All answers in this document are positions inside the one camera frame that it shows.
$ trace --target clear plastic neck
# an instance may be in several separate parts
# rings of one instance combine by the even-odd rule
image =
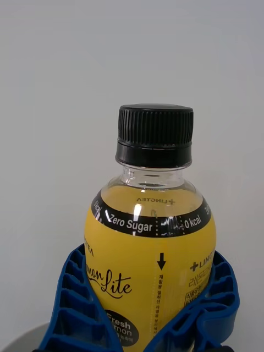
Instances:
[[[124,165],[121,181],[127,186],[143,189],[176,188],[184,183],[183,168],[148,169]]]

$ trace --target blue plastic holder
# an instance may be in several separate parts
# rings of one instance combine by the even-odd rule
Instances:
[[[178,352],[195,341],[195,352],[220,347],[232,333],[239,307],[231,265],[215,252],[209,284],[150,341],[144,352]],[[84,245],[66,260],[48,330],[40,350],[122,352],[122,346],[87,279]]]

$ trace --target yellow bottle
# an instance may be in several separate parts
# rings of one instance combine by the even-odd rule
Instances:
[[[122,106],[118,132],[123,174],[88,211],[86,270],[124,351],[142,352],[207,285],[216,230],[206,200],[182,176],[193,109]]]

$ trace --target bottle cap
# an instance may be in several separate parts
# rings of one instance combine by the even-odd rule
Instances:
[[[116,160],[147,168],[191,164],[192,108],[173,104],[123,105],[119,110]]]

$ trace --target white background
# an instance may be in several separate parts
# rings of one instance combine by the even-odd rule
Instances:
[[[89,204],[120,172],[118,108],[195,112],[185,176],[217,224],[241,307],[228,343],[264,339],[260,1],[0,1],[0,348],[50,319]]]

